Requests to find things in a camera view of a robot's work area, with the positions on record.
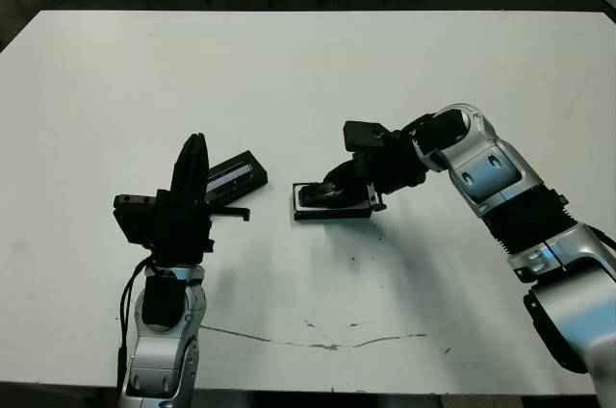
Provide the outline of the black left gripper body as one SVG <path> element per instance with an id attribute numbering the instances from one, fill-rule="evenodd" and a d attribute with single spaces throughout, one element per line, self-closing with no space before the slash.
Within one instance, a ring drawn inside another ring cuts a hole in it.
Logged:
<path id="1" fill-rule="evenodd" d="M 214 250 L 213 217 L 249 221 L 248 208 L 212 205 L 204 192 L 158 190 L 147 231 L 147 248 L 157 265 L 199 265 Z"/>

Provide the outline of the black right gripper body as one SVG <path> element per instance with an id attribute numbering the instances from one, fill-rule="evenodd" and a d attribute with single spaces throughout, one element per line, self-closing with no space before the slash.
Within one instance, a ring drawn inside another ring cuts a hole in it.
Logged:
<path id="1" fill-rule="evenodd" d="M 382 195 L 417 187 L 425 182 L 428 168 L 411 139 L 388 138 L 377 145 L 352 150 L 357 179 L 366 184 L 371 210 L 386 209 Z"/>

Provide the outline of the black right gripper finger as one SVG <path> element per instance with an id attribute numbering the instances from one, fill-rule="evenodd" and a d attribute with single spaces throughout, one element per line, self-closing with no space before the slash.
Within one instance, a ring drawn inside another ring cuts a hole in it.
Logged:
<path id="1" fill-rule="evenodd" d="M 359 185 L 362 183 L 354 161 L 346 161 L 334 167 L 326 173 L 324 181 L 334 185 Z"/>
<path id="2" fill-rule="evenodd" d="M 330 209 L 346 208 L 365 204 L 368 199 L 368 190 L 365 184 L 333 184 L 327 194 L 326 206 Z"/>

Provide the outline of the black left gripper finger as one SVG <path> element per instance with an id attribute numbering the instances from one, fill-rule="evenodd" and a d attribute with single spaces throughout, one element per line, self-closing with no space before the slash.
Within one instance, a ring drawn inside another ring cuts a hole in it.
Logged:
<path id="1" fill-rule="evenodd" d="M 195 154 L 195 192 L 199 199 L 204 199 L 209 178 L 209 155 L 203 133 L 197 134 Z"/>
<path id="2" fill-rule="evenodd" d="M 188 192 L 196 194 L 195 178 L 197 175 L 198 139 L 197 134 L 191 134 L 184 143 L 174 164 L 170 190 L 173 192 Z"/>

